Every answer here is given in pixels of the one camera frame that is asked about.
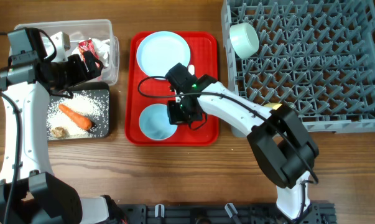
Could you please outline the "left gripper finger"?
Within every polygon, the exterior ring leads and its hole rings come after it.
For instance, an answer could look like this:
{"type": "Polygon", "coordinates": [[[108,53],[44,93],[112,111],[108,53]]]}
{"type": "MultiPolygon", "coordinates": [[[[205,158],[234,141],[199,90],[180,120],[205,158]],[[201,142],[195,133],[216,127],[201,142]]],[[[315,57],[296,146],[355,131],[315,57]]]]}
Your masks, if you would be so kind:
{"type": "Polygon", "coordinates": [[[69,99],[72,99],[74,94],[71,90],[69,90],[68,88],[66,88],[65,90],[62,90],[62,91],[59,91],[59,92],[53,92],[51,91],[50,92],[50,96],[56,96],[56,97],[61,97],[61,98],[69,98],[69,99]]]}
{"type": "Polygon", "coordinates": [[[85,59],[85,65],[88,69],[87,77],[89,80],[98,78],[101,75],[102,69],[104,67],[102,61],[97,59],[91,51],[86,51],[82,53],[85,59]]]}

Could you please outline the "red snack wrapper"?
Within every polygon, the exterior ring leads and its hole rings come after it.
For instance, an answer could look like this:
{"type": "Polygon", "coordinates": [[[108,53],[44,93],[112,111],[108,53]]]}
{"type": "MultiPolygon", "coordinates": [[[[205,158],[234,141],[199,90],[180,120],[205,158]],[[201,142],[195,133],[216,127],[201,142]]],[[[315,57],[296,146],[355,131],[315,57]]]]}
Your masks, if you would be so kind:
{"type": "Polygon", "coordinates": [[[87,64],[86,58],[85,58],[85,55],[84,55],[85,52],[91,52],[91,54],[96,59],[99,59],[99,56],[96,53],[95,46],[94,46],[93,41],[91,39],[83,40],[80,43],[78,43],[78,51],[81,55],[82,60],[85,62],[85,64],[87,64]]]}

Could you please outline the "light blue bowl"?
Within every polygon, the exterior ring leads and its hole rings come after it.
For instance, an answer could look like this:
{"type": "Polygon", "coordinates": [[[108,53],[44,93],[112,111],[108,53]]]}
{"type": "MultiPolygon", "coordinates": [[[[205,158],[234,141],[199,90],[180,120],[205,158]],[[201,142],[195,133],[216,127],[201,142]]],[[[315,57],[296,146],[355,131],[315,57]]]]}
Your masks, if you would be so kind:
{"type": "Polygon", "coordinates": [[[139,127],[146,137],[155,141],[168,139],[177,130],[177,125],[170,124],[167,106],[164,104],[146,107],[140,114],[139,127]]]}

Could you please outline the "orange carrot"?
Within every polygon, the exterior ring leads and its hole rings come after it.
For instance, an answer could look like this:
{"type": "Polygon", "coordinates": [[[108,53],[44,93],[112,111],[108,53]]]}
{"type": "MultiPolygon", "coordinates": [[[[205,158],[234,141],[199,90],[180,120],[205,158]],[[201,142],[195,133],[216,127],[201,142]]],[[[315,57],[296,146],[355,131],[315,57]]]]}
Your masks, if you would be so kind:
{"type": "Polygon", "coordinates": [[[82,116],[73,110],[71,110],[69,107],[59,104],[58,106],[59,110],[63,112],[67,117],[69,117],[80,129],[82,130],[89,130],[92,127],[92,122],[90,119],[88,119],[85,116],[82,116]]]}

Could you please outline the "brown food scrap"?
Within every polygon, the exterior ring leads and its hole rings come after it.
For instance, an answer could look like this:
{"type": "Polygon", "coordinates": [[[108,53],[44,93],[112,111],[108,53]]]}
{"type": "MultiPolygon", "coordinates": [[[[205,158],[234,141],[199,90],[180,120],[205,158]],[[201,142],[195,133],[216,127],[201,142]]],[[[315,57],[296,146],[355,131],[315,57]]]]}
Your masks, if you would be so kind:
{"type": "Polygon", "coordinates": [[[67,135],[67,130],[63,127],[56,127],[51,130],[51,134],[54,138],[61,139],[67,135]]]}

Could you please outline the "white plastic spoon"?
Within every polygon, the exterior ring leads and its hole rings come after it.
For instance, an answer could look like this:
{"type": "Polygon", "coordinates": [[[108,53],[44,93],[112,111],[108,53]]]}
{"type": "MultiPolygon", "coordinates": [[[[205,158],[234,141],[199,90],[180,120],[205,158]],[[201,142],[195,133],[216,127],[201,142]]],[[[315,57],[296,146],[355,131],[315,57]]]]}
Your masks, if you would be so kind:
{"type": "Polygon", "coordinates": [[[189,65],[187,68],[188,68],[188,71],[191,75],[195,74],[195,66],[194,65],[189,65]]]}

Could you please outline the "light blue plate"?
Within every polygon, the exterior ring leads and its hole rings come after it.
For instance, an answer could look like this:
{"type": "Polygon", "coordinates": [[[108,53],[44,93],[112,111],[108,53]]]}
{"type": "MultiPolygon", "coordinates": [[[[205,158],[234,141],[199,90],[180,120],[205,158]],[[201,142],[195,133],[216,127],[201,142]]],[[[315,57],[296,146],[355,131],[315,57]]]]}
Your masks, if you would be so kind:
{"type": "Polygon", "coordinates": [[[136,52],[137,64],[148,77],[164,77],[178,63],[187,67],[190,59],[191,51],[187,41],[169,31],[149,34],[136,52]]]}

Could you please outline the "yellow plastic cup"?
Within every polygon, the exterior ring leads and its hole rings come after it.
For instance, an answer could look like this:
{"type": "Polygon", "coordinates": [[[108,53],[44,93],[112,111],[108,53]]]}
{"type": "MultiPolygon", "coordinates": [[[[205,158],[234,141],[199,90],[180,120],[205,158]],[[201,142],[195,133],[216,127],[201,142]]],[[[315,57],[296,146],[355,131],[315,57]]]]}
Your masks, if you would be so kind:
{"type": "Polygon", "coordinates": [[[271,108],[272,110],[277,110],[282,106],[282,104],[281,103],[268,103],[268,104],[265,104],[264,106],[267,108],[271,108]]]}

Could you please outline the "green bowl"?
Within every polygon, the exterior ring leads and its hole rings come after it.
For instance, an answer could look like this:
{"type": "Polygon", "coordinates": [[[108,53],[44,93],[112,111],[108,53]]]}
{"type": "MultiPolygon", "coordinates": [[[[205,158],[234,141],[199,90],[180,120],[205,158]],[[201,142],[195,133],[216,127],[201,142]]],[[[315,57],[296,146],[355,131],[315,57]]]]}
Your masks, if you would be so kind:
{"type": "Polygon", "coordinates": [[[231,45],[241,59],[247,59],[259,50],[259,38],[255,28],[247,22],[230,27],[231,45]]]}

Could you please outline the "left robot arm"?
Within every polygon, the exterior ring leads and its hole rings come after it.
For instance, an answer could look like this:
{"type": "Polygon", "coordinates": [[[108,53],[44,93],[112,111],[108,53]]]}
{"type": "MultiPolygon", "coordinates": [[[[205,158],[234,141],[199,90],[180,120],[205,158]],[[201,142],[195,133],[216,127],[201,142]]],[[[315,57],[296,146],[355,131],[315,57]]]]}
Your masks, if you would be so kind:
{"type": "Polygon", "coordinates": [[[91,52],[56,62],[44,35],[27,27],[7,33],[12,54],[0,69],[6,114],[0,222],[104,223],[111,219],[108,196],[81,197],[54,176],[46,126],[50,97],[71,98],[71,88],[100,76],[103,64],[91,52]]]}

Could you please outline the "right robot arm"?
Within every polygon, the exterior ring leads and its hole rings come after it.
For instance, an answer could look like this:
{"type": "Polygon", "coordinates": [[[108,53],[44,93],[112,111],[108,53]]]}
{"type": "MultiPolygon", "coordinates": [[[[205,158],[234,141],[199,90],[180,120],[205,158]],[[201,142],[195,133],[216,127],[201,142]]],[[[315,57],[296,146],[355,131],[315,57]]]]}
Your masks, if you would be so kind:
{"type": "Polygon", "coordinates": [[[262,172],[276,185],[277,208],[290,221],[303,220],[310,205],[307,185],[318,183],[313,167],[319,149],[296,112],[283,104],[255,104],[209,75],[192,75],[181,63],[165,79],[175,92],[175,99],[167,103],[170,123],[205,123],[212,115],[235,127],[246,136],[262,172]]]}

